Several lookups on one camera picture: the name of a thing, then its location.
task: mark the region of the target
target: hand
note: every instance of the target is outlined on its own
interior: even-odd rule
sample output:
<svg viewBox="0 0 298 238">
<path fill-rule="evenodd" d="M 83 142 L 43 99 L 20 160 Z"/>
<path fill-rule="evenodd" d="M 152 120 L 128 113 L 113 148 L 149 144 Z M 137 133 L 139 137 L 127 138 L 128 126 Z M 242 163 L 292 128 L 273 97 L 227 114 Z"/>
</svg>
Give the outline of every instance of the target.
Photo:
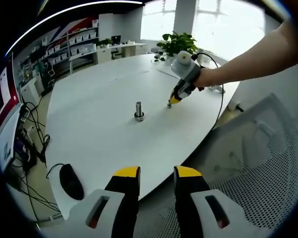
<svg viewBox="0 0 298 238">
<path fill-rule="evenodd" d="M 211 87 L 215 85 L 221 85 L 220 75 L 218 69 L 211 68 L 202 68 L 201 73 L 197 81 L 194 82 L 194 86 L 202 87 Z"/>
</svg>

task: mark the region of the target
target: oval table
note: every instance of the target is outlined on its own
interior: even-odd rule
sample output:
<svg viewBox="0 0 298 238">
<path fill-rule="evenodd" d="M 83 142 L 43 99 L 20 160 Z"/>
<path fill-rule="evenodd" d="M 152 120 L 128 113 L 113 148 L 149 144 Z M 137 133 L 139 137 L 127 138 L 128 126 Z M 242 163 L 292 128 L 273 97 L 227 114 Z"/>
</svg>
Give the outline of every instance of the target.
<svg viewBox="0 0 298 238">
<path fill-rule="evenodd" d="M 71 164 L 85 195 L 104 188 L 115 171 L 141 167 L 139 199 L 146 196 L 182 164 L 213 127 L 222 96 L 218 91 L 195 90 L 167 107 L 178 77 L 153 55 L 113 60 L 74 73 L 55 84 L 45 132 L 47 169 Z M 239 82 L 224 85 L 222 112 Z M 136 102 L 145 119 L 134 119 Z M 70 198 L 59 180 L 61 166 L 49 175 L 55 200 L 65 219 L 78 201 Z"/>
</svg>

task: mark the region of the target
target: forearm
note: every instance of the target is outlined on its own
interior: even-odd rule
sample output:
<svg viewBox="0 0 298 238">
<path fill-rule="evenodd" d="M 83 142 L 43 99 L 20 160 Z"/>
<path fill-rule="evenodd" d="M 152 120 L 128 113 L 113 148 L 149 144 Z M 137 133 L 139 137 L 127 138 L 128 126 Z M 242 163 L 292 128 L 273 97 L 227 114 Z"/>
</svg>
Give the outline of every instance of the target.
<svg viewBox="0 0 298 238">
<path fill-rule="evenodd" d="M 287 23 L 265 36 L 250 50 L 216 69 L 201 71 L 205 85 L 259 78 L 283 71 L 298 63 L 298 42 Z"/>
</svg>

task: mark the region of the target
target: window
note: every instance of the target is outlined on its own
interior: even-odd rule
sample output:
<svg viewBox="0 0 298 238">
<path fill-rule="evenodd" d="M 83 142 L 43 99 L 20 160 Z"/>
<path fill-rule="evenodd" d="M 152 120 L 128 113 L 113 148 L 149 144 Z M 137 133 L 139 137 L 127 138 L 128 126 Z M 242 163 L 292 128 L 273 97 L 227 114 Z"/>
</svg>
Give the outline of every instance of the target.
<svg viewBox="0 0 298 238">
<path fill-rule="evenodd" d="M 199 48 L 231 60 L 265 36 L 265 13 L 242 0 L 197 0 L 192 35 Z"/>
<path fill-rule="evenodd" d="M 154 0 L 143 8 L 142 40 L 162 40 L 165 33 L 172 34 L 177 0 Z"/>
</svg>

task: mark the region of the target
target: computer mouse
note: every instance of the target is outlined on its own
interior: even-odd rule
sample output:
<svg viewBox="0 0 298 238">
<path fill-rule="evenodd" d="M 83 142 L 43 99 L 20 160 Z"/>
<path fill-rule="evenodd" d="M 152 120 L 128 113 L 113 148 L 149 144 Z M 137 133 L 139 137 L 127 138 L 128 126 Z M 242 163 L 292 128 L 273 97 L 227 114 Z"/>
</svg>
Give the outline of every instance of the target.
<svg viewBox="0 0 298 238">
<path fill-rule="evenodd" d="M 70 164 L 65 164 L 60 169 L 60 183 L 68 196 L 75 200 L 84 198 L 84 190 L 77 175 Z"/>
</svg>

